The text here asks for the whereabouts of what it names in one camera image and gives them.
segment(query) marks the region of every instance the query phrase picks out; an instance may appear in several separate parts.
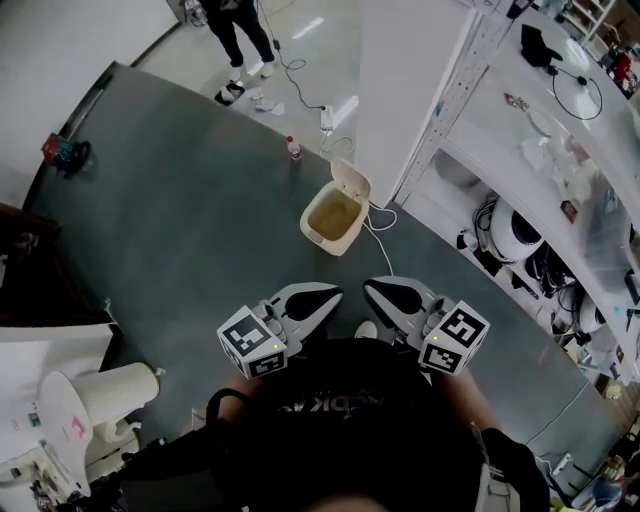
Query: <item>white lid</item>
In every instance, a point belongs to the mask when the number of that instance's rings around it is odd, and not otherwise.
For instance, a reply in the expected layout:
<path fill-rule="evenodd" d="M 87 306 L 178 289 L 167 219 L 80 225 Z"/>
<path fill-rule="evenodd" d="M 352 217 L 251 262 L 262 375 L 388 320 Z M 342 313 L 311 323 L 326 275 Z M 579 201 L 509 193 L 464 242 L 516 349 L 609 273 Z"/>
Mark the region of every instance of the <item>white lid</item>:
<path fill-rule="evenodd" d="M 353 196 L 364 201 L 369 200 L 371 185 L 369 180 L 360 174 L 351 163 L 342 158 L 331 161 L 331 175 L 340 188 L 345 188 Z"/>

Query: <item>plastic container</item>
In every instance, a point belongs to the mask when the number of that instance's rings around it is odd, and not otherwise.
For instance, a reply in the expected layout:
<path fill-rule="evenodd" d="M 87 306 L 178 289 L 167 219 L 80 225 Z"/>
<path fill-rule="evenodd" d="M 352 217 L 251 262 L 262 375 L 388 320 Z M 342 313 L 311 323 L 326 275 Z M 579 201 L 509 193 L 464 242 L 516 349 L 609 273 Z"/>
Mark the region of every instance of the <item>plastic container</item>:
<path fill-rule="evenodd" d="M 291 135 L 287 137 L 287 149 L 289 150 L 289 155 L 291 155 L 291 160 L 300 160 L 302 158 L 302 148 L 300 144 L 293 140 Z"/>
<path fill-rule="evenodd" d="M 333 181 L 313 198 L 300 218 L 300 229 L 329 254 L 342 256 L 356 239 L 369 213 L 369 180 L 349 162 L 331 162 Z"/>

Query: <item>plastic bottle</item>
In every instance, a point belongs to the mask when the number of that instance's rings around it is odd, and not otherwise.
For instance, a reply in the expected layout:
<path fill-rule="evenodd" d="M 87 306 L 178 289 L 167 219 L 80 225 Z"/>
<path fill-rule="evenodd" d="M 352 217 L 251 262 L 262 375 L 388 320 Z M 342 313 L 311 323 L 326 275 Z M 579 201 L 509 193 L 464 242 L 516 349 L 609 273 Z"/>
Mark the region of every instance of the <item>plastic bottle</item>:
<path fill-rule="evenodd" d="M 300 147 L 300 144 L 293 140 L 291 135 L 287 137 L 287 149 L 291 155 L 291 160 L 299 160 L 302 158 L 302 148 Z"/>

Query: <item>white cable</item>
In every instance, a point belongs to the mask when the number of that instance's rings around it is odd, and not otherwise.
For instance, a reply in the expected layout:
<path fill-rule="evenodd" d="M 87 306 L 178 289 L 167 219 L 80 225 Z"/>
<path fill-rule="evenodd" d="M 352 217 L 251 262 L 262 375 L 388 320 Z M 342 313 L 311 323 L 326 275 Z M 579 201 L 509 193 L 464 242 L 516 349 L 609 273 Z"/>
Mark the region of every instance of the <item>white cable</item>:
<path fill-rule="evenodd" d="M 369 230 L 369 233 L 371 233 L 371 236 L 376 239 L 376 242 L 378 242 L 378 245 L 380 246 L 380 250 L 382 251 L 382 254 L 384 255 L 384 259 L 387 260 L 387 265 L 389 265 L 389 274 L 393 275 L 393 267 L 391 266 L 391 261 L 389 261 L 389 256 L 387 256 L 387 251 L 384 250 L 384 246 L 382 245 L 382 242 L 380 241 L 380 239 L 376 236 L 376 234 L 372 231 L 372 229 L 369 227 L 369 225 L 366 222 L 364 223 L 364 227 Z"/>
<path fill-rule="evenodd" d="M 389 273 L 391 275 L 394 275 L 393 274 L 393 267 L 391 266 L 391 261 L 389 260 L 389 256 L 387 256 L 387 251 L 384 250 L 384 246 L 382 245 L 382 241 L 375 234 L 375 231 L 385 231 L 385 230 L 393 227 L 395 225 L 396 221 L 398 220 L 398 214 L 396 212 L 394 212 L 393 210 L 389 210 L 388 208 L 378 208 L 373 203 L 369 203 L 369 206 L 371 206 L 374 210 L 378 210 L 379 212 L 387 212 L 387 213 L 392 213 L 393 214 L 393 220 L 391 221 L 391 224 L 389 224 L 389 225 L 387 225 L 387 226 L 385 226 L 383 228 L 374 228 L 373 224 L 371 223 L 371 217 L 369 216 L 369 214 L 367 214 L 368 224 L 367 224 L 367 221 L 365 221 L 364 222 L 364 227 L 369 230 L 369 233 L 371 233 L 371 236 L 376 239 L 376 242 L 378 242 L 378 245 L 380 246 L 380 250 L 382 251 L 384 259 L 387 260 L 387 265 L 389 265 Z"/>
<path fill-rule="evenodd" d="M 369 203 L 369 206 L 371 206 L 371 208 L 373 208 L 374 210 L 378 210 L 379 212 L 391 213 L 393 215 L 393 220 L 391 221 L 391 224 L 389 224 L 389 225 L 387 225 L 387 226 L 385 226 L 383 228 L 374 228 L 373 224 L 371 224 L 371 217 L 367 214 L 367 220 L 369 221 L 369 226 L 371 227 L 371 229 L 373 231 L 385 231 L 385 230 L 395 226 L 395 224 L 396 224 L 396 222 L 398 220 L 398 214 L 396 212 L 394 212 L 393 210 L 390 210 L 388 208 L 378 208 L 373 203 Z"/>
<path fill-rule="evenodd" d="M 329 137 L 329 133 L 330 132 L 327 132 L 327 131 L 324 132 L 322 141 L 320 142 L 320 155 L 322 155 L 322 153 L 331 153 L 331 151 L 329 151 L 328 148 L 330 148 L 334 144 L 337 144 L 341 140 L 348 140 L 349 142 L 351 142 L 351 148 L 342 150 L 341 152 L 347 153 L 347 154 L 353 153 L 353 150 L 356 148 L 356 144 L 355 142 L 353 142 L 353 139 L 351 137 L 340 137 L 339 139 L 336 139 L 333 142 L 330 142 L 329 144 L 325 145 L 324 141 L 327 140 L 327 137 Z"/>
<path fill-rule="evenodd" d="M 534 458 L 536 460 L 539 460 L 540 462 L 546 464 L 547 466 L 549 466 L 549 474 L 551 474 L 551 472 L 553 471 L 553 468 L 551 467 L 551 462 L 549 462 L 548 460 L 543 459 L 542 457 L 538 457 L 537 455 L 534 455 Z"/>
<path fill-rule="evenodd" d="M 562 408 L 562 410 L 558 413 L 558 415 L 557 415 L 555 418 L 553 418 L 549 423 L 547 423 L 547 424 L 544 426 L 544 428 L 543 428 L 540 432 L 538 432 L 535 436 L 533 436 L 533 437 L 532 437 L 531 439 L 529 439 L 526 443 L 524 443 L 524 445 L 528 447 L 528 446 L 529 446 L 533 441 L 535 441 L 535 440 L 536 440 L 536 439 L 538 439 L 542 434 L 544 434 L 544 433 L 547 431 L 547 429 L 548 429 L 551 425 L 553 425 L 556 421 L 558 421 L 558 420 L 562 417 L 562 415 L 567 411 L 567 409 L 568 409 L 569 407 L 571 407 L 571 406 L 574 404 L 574 402 L 578 399 L 578 397 L 582 394 L 582 392 L 584 391 L 584 389 L 585 389 L 589 384 L 591 384 L 589 381 L 585 382 L 585 383 L 584 383 L 584 386 L 582 386 L 582 387 L 580 388 L 580 391 L 578 391 L 578 392 L 576 393 L 576 396 L 574 396 L 574 397 L 571 399 L 571 401 L 570 401 L 567 405 L 565 405 L 565 406 Z"/>

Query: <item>white wall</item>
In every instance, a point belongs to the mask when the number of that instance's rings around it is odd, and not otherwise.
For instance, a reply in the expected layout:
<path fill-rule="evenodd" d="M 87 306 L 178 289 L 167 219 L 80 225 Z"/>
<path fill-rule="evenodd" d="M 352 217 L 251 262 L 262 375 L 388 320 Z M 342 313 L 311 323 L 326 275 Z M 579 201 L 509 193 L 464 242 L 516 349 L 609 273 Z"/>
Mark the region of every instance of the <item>white wall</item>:
<path fill-rule="evenodd" d="M 457 0 L 362 3 L 355 163 L 386 205 L 400 185 L 474 12 Z"/>
<path fill-rule="evenodd" d="M 175 23 L 164 0 L 0 2 L 0 202 L 22 205 L 45 138 L 106 67 Z"/>

